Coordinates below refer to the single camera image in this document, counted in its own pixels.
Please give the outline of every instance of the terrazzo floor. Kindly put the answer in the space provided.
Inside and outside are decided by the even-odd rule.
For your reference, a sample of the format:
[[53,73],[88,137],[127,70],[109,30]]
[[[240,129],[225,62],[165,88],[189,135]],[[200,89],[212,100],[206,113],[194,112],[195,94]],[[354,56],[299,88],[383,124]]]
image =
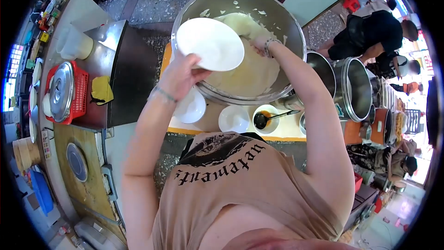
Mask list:
[[[165,45],[170,41],[173,22],[180,9],[189,0],[107,0],[100,4],[114,20],[127,19],[129,24],[138,28],[143,40],[153,47],[158,54],[157,80],[162,64]],[[127,12],[128,7],[133,8],[132,13]],[[329,10],[304,29],[304,35],[309,48],[317,49],[323,42],[333,38],[344,27],[339,13],[343,12],[341,6]],[[191,139],[192,135],[167,133],[161,148],[160,158],[155,169],[155,184],[158,195],[163,189],[169,172],[179,161],[180,154]],[[305,170],[307,148],[305,142],[268,142],[277,150],[293,155],[295,165]]]

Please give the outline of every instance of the red basket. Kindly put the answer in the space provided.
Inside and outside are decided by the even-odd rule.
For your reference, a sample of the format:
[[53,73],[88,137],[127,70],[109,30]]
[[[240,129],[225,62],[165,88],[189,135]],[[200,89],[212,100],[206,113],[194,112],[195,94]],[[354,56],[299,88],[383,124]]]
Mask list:
[[[77,67],[77,63],[75,61],[70,61],[72,64],[72,70],[74,72],[74,93],[73,100],[71,102],[71,107],[69,108],[69,115],[60,124],[69,125],[71,124],[74,118],[85,115],[86,113],[86,87],[88,85],[88,76],[89,74]],[[54,68],[49,70],[48,78],[46,79],[46,89],[49,90],[49,82],[51,78],[56,73],[56,70],[59,66],[55,66]],[[46,116],[46,119],[52,122],[56,122],[53,117]]]

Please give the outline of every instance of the hand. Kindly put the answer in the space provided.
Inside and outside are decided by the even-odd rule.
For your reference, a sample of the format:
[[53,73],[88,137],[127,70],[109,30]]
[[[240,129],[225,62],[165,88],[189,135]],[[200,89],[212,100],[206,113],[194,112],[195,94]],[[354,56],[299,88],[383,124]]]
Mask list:
[[192,69],[200,61],[196,54],[183,56],[181,53],[166,67],[158,87],[167,92],[175,100],[182,100],[191,87],[207,78],[211,71],[206,69]]

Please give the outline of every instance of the stool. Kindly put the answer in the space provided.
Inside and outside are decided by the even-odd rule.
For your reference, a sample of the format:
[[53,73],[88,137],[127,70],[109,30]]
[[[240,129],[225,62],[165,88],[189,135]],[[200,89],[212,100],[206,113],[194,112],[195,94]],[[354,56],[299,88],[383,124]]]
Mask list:
[[361,7],[358,0],[345,0],[342,6],[346,9],[350,9],[352,13],[356,12]]

